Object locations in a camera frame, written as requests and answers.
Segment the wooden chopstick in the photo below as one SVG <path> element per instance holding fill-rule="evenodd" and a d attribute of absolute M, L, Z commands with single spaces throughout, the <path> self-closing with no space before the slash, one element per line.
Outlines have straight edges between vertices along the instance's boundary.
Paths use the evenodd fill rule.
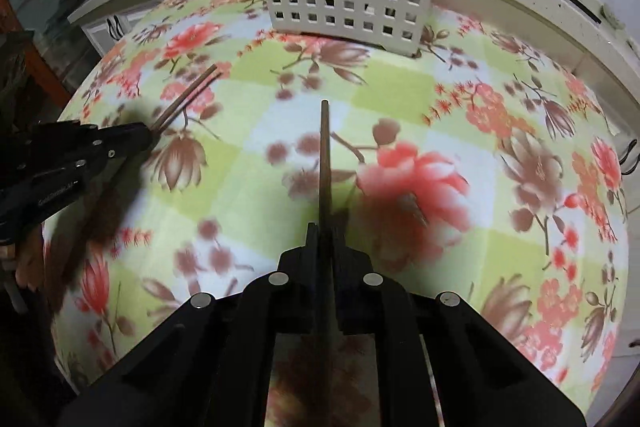
<path fill-rule="evenodd" d="M 180 112 L 182 111 L 183 107 L 180 107 L 182 105 L 182 102 L 184 102 L 184 100 L 196 89 L 198 89 L 198 87 L 200 87 L 200 85 L 207 79 L 207 77 L 213 73 L 215 70 L 217 69 L 217 66 L 215 64 L 210 65 L 209 68 L 207 68 L 207 70 L 202 73 L 198 78 L 196 78 L 190 85 L 189 87 L 187 87 L 187 89 L 185 89 L 178 98 L 176 98 L 169 107 L 167 107 L 162 114 L 158 117 L 158 119 L 151 125 L 151 127 L 149 128 L 151 130 L 151 132 L 154 133 L 160 133 L 162 132 L 162 130 L 164 130 L 165 127 L 164 124 L 169 121 L 171 122 L 176 116 L 178 116 L 178 114 L 180 114 Z M 216 78 L 219 78 L 220 75 L 214 76 L 212 78 L 209 79 L 209 82 L 207 84 L 205 84 L 205 86 L 203 86 L 203 89 L 205 87 L 207 87 L 211 82 L 213 82 Z M 192 96 L 184 105 L 187 106 L 189 105 L 191 102 L 193 102 L 193 100 L 200 94 L 202 90 L 200 90 L 199 92 L 197 92 L 194 96 Z"/>

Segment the table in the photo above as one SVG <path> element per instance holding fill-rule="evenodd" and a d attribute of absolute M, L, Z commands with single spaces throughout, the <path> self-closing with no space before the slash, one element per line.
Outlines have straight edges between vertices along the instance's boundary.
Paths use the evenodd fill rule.
<path fill-rule="evenodd" d="M 628 246 L 620 168 L 598 102 L 560 64 L 434 7 L 420 56 L 274 32 L 264 0 L 165 0 L 63 111 L 151 124 L 215 62 L 222 73 L 142 166 L 128 166 L 52 325 L 81 388 L 185 302 L 275 269 L 317 218 L 320 100 L 331 103 L 334 207 L 347 241 L 414 293 L 459 293 L 586 411 L 615 343 Z M 50 218 L 71 248 L 100 187 Z M 305 339 L 283 337 L 267 423 L 313 393 Z M 341 339 L 337 420 L 375 425 L 374 350 Z"/>

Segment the screw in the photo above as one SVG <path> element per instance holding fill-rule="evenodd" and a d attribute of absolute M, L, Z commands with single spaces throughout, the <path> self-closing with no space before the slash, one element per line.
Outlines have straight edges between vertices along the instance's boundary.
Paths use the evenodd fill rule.
<path fill-rule="evenodd" d="M 460 304 L 460 297 L 458 297 L 457 293 L 453 293 L 453 292 L 444 292 L 441 296 L 440 296 L 440 302 L 442 304 L 444 304 L 445 306 L 457 306 L 458 304 Z"/>
<path fill-rule="evenodd" d="M 206 308 L 211 304 L 211 295 L 204 292 L 196 293 L 196 295 L 191 297 L 190 303 L 194 308 Z"/>
<path fill-rule="evenodd" d="M 289 276 L 284 272 L 273 272 L 269 276 L 269 282 L 274 286 L 282 286 L 289 282 Z"/>
<path fill-rule="evenodd" d="M 382 275 L 380 275 L 379 273 L 367 273 L 362 280 L 364 281 L 364 283 L 366 285 L 369 286 L 380 286 L 382 284 L 382 282 L 384 281 Z"/>

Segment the brown flower print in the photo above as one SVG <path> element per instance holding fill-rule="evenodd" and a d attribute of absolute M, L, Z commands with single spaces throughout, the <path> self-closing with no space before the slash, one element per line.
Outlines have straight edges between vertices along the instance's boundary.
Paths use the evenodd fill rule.
<path fill-rule="evenodd" d="M 504 33 L 491 32 L 491 40 L 492 42 L 498 46 L 500 49 L 513 53 L 514 55 L 519 55 L 522 53 L 523 49 L 520 44 L 516 42 L 516 39 L 511 35 L 505 35 Z"/>
<path fill-rule="evenodd" d="M 580 183 L 578 183 L 576 192 L 572 194 L 571 204 L 574 208 L 579 206 L 587 216 L 594 220 L 601 241 L 616 243 L 618 238 L 611 227 L 607 209 L 598 195 L 600 170 L 594 162 L 587 162 L 577 152 L 574 152 L 572 159 L 572 167 L 580 178 Z"/>
<path fill-rule="evenodd" d="M 517 343 L 531 320 L 530 288 L 516 274 L 505 282 L 504 277 L 487 295 L 480 314 L 511 343 Z"/>
<path fill-rule="evenodd" d="M 149 295 L 164 302 L 155 310 L 146 311 L 146 316 L 153 319 L 154 327 L 180 307 L 180 302 L 175 298 L 174 293 L 159 280 L 145 277 L 141 284 L 142 289 Z"/>
<path fill-rule="evenodd" d="M 503 139 L 498 146 L 505 175 L 517 183 L 516 201 L 523 205 L 510 212 L 516 232 L 529 232 L 535 222 L 545 234 L 545 254 L 549 257 L 549 219 L 560 233 L 565 223 L 556 212 L 566 206 L 562 198 L 562 162 L 533 135 L 516 129 L 511 139 Z"/>
<path fill-rule="evenodd" d="M 169 129 L 165 134 L 172 136 L 171 141 L 154 150 L 146 162 L 153 169 L 151 179 L 157 180 L 162 188 L 168 188 L 169 191 L 174 188 L 185 190 L 192 184 L 199 185 L 202 168 L 207 166 L 201 143 L 191 137 L 186 129 L 180 132 Z"/>
<path fill-rule="evenodd" d="M 343 41 L 328 42 L 313 56 L 315 61 L 341 68 L 354 68 L 361 65 L 367 58 L 369 58 L 369 51 L 366 48 Z"/>
<path fill-rule="evenodd" d="M 157 41 L 162 35 L 167 33 L 174 25 L 168 24 L 166 21 L 169 17 L 162 19 L 160 24 L 151 24 L 145 26 L 138 33 L 133 35 L 133 41 L 139 46 Z"/>
<path fill-rule="evenodd" d="M 271 143 L 265 153 L 265 158 L 270 165 L 286 163 L 287 157 L 292 149 L 301 156 L 318 158 L 320 155 L 320 134 L 310 132 L 303 134 L 294 144 L 283 141 Z M 315 198 L 318 196 L 320 173 L 319 159 L 310 168 L 296 168 L 294 171 L 286 172 L 282 177 L 282 185 L 287 188 L 289 198 Z"/>
<path fill-rule="evenodd" d="M 535 62 L 540 62 L 540 53 L 524 42 L 519 42 L 515 37 L 500 32 L 491 32 L 491 41 L 500 49 L 513 55 L 520 55 L 518 60 L 526 60 L 529 68 L 538 73 Z"/>
<path fill-rule="evenodd" d="M 420 44 L 423 45 L 424 50 L 430 54 L 435 55 L 441 62 L 449 65 L 449 71 L 453 68 L 468 68 L 475 71 L 479 68 L 478 63 L 465 54 L 462 48 L 457 46 L 445 46 L 439 41 L 444 41 L 449 37 L 449 30 L 434 30 L 431 26 L 424 26 L 422 28 L 422 35 L 420 36 Z M 443 53 L 449 54 L 449 57 L 443 58 Z M 422 56 L 420 50 L 418 50 L 418 57 Z"/>
<path fill-rule="evenodd" d="M 555 212 L 562 201 L 562 162 L 533 135 L 520 129 L 499 144 L 502 168 L 518 185 L 514 189 L 519 204 L 532 213 Z"/>
<path fill-rule="evenodd" d="M 351 84 L 363 86 L 364 79 L 353 71 L 353 68 L 366 68 L 366 60 L 369 58 L 369 50 L 358 44 L 345 41 L 334 41 L 328 38 L 311 36 L 283 35 L 270 30 L 260 30 L 256 39 L 238 52 L 241 57 L 247 52 L 261 46 L 264 41 L 275 40 L 282 42 L 284 51 L 298 56 L 280 68 L 279 71 L 270 70 L 276 76 L 280 89 L 276 92 L 277 100 L 290 100 L 295 94 L 296 80 L 300 80 L 303 90 L 317 90 L 321 87 L 324 78 L 321 75 L 321 65 L 329 66 L 341 79 Z M 294 73 L 294 68 L 304 62 L 311 62 L 305 73 Z"/>
<path fill-rule="evenodd" d="M 582 333 L 581 345 L 583 361 L 586 361 L 595 352 L 607 319 L 612 323 L 616 321 L 618 310 L 613 306 L 613 297 L 616 294 L 617 280 L 613 253 L 609 250 L 607 261 L 602 266 L 602 284 L 604 286 L 602 300 L 593 291 L 587 292 L 584 296 L 584 299 L 593 306 L 593 310 L 584 320 L 586 324 Z"/>
<path fill-rule="evenodd" d="M 534 133 L 524 118 L 516 118 L 507 111 L 504 97 L 489 84 L 468 80 L 455 83 L 451 90 L 436 84 L 434 92 L 440 98 L 429 108 L 429 114 L 422 115 L 422 121 L 429 126 L 466 107 L 466 121 L 481 132 L 495 134 L 498 139 L 510 137 L 515 128 Z"/>
<path fill-rule="evenodd" d="M 289 191 L 289 198 L 313 198 L 318 195 L 320 187 L 320 173 L 318 168 L 312 170 L 300 169 L 298 171 L 285 174 L 282 184 Z"/>
<path fill-rule="evenodd" d="M 546 130 L 553 140 L 558 134 L 563 138 L 570 138 L 575 134 L 574 119 L 562 105 L 549 99 L 550 96 L 555 95 L 542 89 L 542 82 L 538 77 L 532 74 L 530 84 L 518 79 L 515 74 L 513 78 L 515 78 L 513 82 L 504 84 L 504 89 L 510 96 L 521 98 L 522 105 L 527 111 L 544 111 Z"/>
<path fill-rule="evenodd" d="M 591 314 L 585 319 L 586 325 L 584 327 L 584 333 L 582 334 L 582 344 L 580 345 L 581 357 L 583 360 L 587 360 L 598 347 L 598 341 L 602 336 L 602 330 L 604 328 L 606 314 L 604 306 L 598 306 Z"/>

